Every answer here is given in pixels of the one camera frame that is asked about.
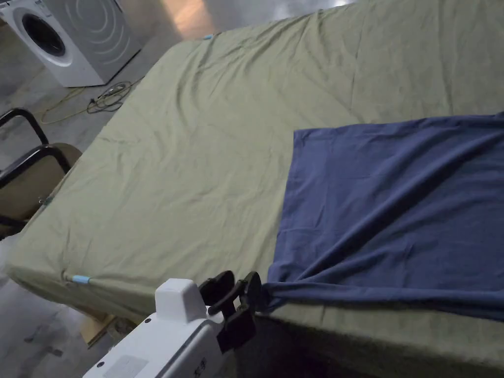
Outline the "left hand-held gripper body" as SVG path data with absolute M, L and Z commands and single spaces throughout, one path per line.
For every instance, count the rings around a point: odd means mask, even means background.
M 239 315 L 237 282 L 214 306 L 198 285 L 170 278 L 156 310 L 85 374 L 88 378 L 213 378 L 227 356 L 256 334 L 254 314 Z

